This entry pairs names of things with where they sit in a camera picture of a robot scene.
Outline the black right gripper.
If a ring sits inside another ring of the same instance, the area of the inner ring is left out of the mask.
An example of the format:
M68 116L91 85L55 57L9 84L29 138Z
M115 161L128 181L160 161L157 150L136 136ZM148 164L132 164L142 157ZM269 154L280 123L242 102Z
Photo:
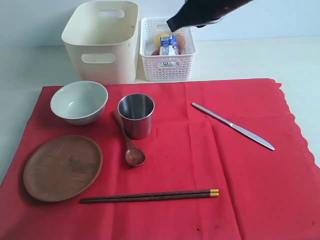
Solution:
M219 22L225 15L247 5L251 0L187 0L187 11L178 11L166 21L171 32L195 26L202 28Z

